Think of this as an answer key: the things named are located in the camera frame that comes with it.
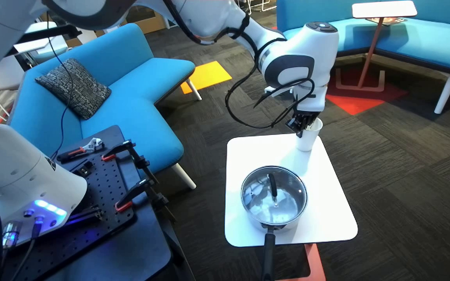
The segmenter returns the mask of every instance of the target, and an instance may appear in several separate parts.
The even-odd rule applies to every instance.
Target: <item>pot lid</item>
[[[302,180],[286,168],[266,166],[251,172],[243,182],[244,208],[259,222],[280,226],[297,219],[307,205]]]

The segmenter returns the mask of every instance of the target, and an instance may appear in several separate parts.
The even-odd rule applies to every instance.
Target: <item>led light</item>
[[[36,200],[36,201],[34,201],[34,203],[36,204],[36,205],[38,205],[38,206],[40,206],[40,207],[46,207],[46,206],[48,206],[48,203],[46,203],[45,201],[43,201],[43,200]]]
[[[55,212],[55,211],[57,210],[57,207],[53,206],[52,204],[49,204],[49,205],[46,207],[46,209],[48,209],[48,210],[50,210],[50,211],[52,211],[52,212]]]
[[[56,213],[57,215],[66,215],[66,214],[67,214],[67,212],[64,211],[64,210],[62,210],[62,209],[56,210],[55,213]]]

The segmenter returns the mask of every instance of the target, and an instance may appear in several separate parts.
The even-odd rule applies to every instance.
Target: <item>black table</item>
[[[84,146],[92,137],[102,139],[105,149],[125,140],[119,127],[112,126],[76,144],[64,147],[60,153]],[[140,176],[127,151],[117,155],[122,177],[126,186],[130,188],[140,181]],[[83,158],[79,158],[62,166],[65,169],[72,169],[82,160]],[[136,213],[136,221],[133,224],[100,242],[47,280],[146,280],[166,268],[172,260],[173,263],[177,260],[177,267],[185,267],[183,271],[186,274],[183,275],[193,279],[190,269],[186,268],[188,263],[176,236],[173,235],[172,227],[170,226],[170,231],[167,231],[167,228],[166,231],[161,229],[146,194],[137,196],[133,203]]]

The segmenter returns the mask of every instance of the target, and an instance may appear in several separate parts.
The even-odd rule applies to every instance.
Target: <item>blue sofa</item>
[[[142,31],[134,23],[59,57],[62,61],[71,57],[77,59],[98,82],[112,90],[88,120],[71,110],[66,112],[63,146],[118,125],[123,135],[136,143],[136,152],[150,161],[153,173],[174,166],[188,179],[177,164],[184,147],[154,104],[189,78],[195,69],[192,62],[154,57]],[[60,120],[66,105],[34,79],[58,65],[59,61],[53,58],[27,71],[9,119],[12,128],[48,156],[61,141]]]
[[[374,0],[277,0],[277,28],[291,38],[310,21],[326,21],[339,31],[338,56],[369,50],[376,24],[352,17],[352,4]],[[440,71],[448,77],[434,110],[440,114],[450,95],[450,1],[414,0],[418,15],[383,26],[375,53]]]

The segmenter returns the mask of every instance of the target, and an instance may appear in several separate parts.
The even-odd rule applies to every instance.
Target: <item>red table leg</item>
[[[348,89],[348,90],[361,90],[361,91],[383,91],[384,90],[384,71],[380,71],[380,81],[378,87],[363,87],[364,79],[368,73],[369,64],[371,63],[371,57],[376,49],[376,43],[380,35],[381,28],[383,26],[384,18],[380,18],[378,25],[376,27],[375,35],[373,41],[371,42],[371,47],[369,48],[368,56],[366,57],[366,63],[364,64],[364,69],[362,69],[361,78],[359,79],[359,84],[357,86],[352,85],[342,85],[341,84],[341,70],[336,69],[336,88],[338,89]]]
[[[305,244],[307,260],[309,261],[310,276],[294,279],[284,279],[279,281],[325,281],[324,269],[316,244]]]

